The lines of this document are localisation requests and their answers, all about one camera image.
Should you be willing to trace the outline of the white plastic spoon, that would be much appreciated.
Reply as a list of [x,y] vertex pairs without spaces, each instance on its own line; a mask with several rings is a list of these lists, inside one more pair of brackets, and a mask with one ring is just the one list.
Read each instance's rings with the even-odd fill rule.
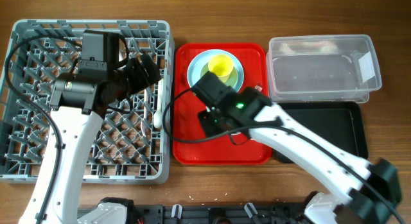
[[163,93],[163,83],[164,80],[161,79],[158,82],[158,95],[157,95],[157,110],[155,111],[153,115],[153,125],[155,128],[160,128],[162,126],[162,121],[161,121],[161,116],[162,116],[162,93]]

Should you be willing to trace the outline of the white plastic fork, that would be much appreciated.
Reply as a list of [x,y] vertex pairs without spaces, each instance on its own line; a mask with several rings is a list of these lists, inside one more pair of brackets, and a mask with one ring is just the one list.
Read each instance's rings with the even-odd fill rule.
[[141,121],[141,132],[144,137],[146,137],[146,130],[147,130],[147,118],[148,118],[148,112],[149,110],[147,109],[147,104],[148,104],[148,99],[149,99],[149,93],[148,89],[144,90],[144,100],[143,100],[143,119]]

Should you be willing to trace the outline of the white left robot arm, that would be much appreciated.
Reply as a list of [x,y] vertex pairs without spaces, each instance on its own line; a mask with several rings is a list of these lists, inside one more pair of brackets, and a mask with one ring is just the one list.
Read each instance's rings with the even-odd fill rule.
[[119,33],[86,30],[82,54],[72,69],[58,75],[51,112],[30,99],[49,122],[48,143],[31,200],[20,223],[78,223],[80,190],[90,148],[105,114],[115,101],[157,83],[160,71],[146,54],[119,59],[126,38]]

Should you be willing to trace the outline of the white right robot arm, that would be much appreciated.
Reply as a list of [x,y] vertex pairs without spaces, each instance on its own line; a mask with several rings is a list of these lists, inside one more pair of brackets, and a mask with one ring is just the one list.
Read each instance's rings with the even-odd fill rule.
[[350,154],[287,114],[252,87],[241,93],[206,73],[192,86],[209,108],[212,122],[225,132],[242,132],[273,148],[315,177],[328,193],[308,197],[304,216],[312,223],[386,223],[403,218],[397,169],[387,160],[376,164]]

